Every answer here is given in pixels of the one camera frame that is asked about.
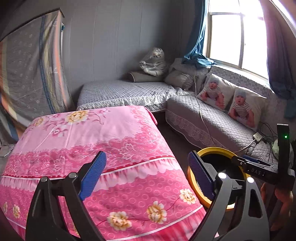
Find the person right hand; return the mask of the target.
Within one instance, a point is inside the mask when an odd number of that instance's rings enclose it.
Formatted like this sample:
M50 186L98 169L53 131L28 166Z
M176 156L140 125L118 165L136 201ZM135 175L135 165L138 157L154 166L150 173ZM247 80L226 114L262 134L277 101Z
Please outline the person right hand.
M261 197L266 208L268 208L268 205L271 202L271 188L272 186L266 182L264 182L260 188ZM269 230L271 232L276 232L283 228L290 218L290 209L293 203L293 193L292 191L276 188L274 189L273 194L277 198L276 203L281 203L279 211L272 210L274 218L272 221L269 221Z

